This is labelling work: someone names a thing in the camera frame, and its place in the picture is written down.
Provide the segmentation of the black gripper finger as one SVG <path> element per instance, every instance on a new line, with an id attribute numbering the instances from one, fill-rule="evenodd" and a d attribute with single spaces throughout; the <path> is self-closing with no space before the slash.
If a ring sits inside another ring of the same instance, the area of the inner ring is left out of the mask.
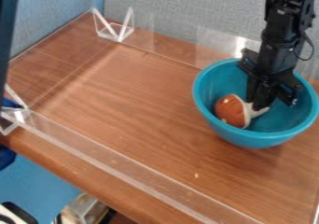
<path id="1" fill-rule="evenodd" d="M 261 82 L 254 95 L 254 110 L 270 107 L 277 97 L 277 84 Z"/>
<path id="2" fill-rule="evenodd" d="M 259 80 L 254 77 L 249 77 L 247 81 L 247 102 L 254 103 L 258 98 L 258 88 L 259 88 Z"/>

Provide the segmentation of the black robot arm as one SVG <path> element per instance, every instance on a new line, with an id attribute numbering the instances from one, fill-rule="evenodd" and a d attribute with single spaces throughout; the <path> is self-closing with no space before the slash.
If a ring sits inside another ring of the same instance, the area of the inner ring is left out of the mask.
<path id="1" fill-rule="evenodd" d="M 259 111 L 279 99 L 287 105 L 298 101 L 302 84 L 294 75 L 305 60 L 302 50 L 313 42 L 308 30 L 316 19 L 316 0 L 266 0 L 259 51 L 242 50 L 238 66 L 247 73 L 246 101 Z"/>

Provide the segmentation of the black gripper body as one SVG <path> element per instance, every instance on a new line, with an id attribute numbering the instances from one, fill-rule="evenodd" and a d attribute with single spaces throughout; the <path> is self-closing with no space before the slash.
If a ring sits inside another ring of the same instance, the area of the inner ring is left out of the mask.
<path id="1" fill-rule="evenodd" d="M 249 77 L 257 78 L 259 83 L 275 83 L 275 99 L 279 99 L 289 106 L 296 105 L 298 101 L 298 92 L 304 89 L 304 85 L 297 78 L 297 74 L 293 72 L 293 68 L 274 74 L 266 74 L 261 71 L 261 65 L 258 64 L 259 54 L 247 48 L 241 52 L 242 58 L 238 61 L 238 67 L 241 70 L 249 75 Z"/>

